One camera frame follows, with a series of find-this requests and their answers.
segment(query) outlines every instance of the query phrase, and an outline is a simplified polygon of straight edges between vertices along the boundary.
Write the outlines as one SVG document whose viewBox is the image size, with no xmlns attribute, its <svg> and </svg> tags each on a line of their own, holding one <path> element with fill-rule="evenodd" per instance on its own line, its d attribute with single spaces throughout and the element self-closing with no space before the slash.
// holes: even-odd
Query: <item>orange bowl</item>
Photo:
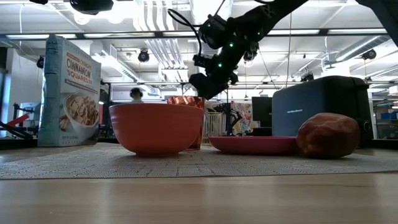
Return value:
<svg viewBox="0 0 398 224">
<path fill-rule="evenodd" d="M 198 136 L 204 111 L 184 105 L 138 103 L 109 108 L 119 143 L 141 157 L 176 156 Z"/>
</svg>

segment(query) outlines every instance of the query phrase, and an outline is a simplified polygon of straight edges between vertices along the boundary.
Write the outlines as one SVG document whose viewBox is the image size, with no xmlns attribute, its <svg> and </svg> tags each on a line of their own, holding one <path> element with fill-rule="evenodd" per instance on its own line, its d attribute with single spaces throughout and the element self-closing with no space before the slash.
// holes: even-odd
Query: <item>pink plate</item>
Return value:
<svg viewBox="0 0 398 224">
<path fill-rule="evenodd" d="M 210 137 L 218 150 L 231 154 L 286 155 L 298 152 L 295 137 Z"/>
</svg>

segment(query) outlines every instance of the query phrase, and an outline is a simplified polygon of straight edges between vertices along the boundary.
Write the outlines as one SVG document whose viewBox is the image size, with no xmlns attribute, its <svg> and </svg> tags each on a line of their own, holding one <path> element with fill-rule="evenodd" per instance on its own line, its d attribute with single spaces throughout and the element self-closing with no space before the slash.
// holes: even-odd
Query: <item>red bowl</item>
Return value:
<svg viewBox="0 0 398 224">
<path fill-rule="evenodd" d="M 295 137 L 210 137 L 210 143 L 221 152 L 252 155 L 296 154 L 299 149 Z"/>
<path fill-rule="evenodd" d="M 119 143 L 141 157 L 176 156 L 198 136 L 204 111 L 184 105 L 138 103 L 109 108 Z"/>
</svg>

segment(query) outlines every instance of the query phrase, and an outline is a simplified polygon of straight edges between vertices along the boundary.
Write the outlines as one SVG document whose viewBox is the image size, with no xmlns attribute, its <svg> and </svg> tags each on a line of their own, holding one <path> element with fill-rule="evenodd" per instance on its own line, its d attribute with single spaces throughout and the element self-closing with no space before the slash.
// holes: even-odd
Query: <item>wire basket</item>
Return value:
<svg viewBox="0 0 398 224">
<path fill-rule="evenodd" d="M 223 135 L 223 114 L 218 112 L 207 112 L 203 125 L 203 138 L 201 143 L 210 146 L 209 137 Z"/>
</svg>

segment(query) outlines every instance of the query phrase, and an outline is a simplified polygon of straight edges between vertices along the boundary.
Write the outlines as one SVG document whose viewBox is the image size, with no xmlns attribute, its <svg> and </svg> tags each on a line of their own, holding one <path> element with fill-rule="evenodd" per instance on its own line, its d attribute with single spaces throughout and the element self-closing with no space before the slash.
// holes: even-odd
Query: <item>cereal box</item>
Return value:
<svg viewBox="0 0 398 224">
<path fill-rule="evenodd" d="M 38 146 L 98 139 L 101 64 L 63 37 L 47 39 Z"/>
</svg>

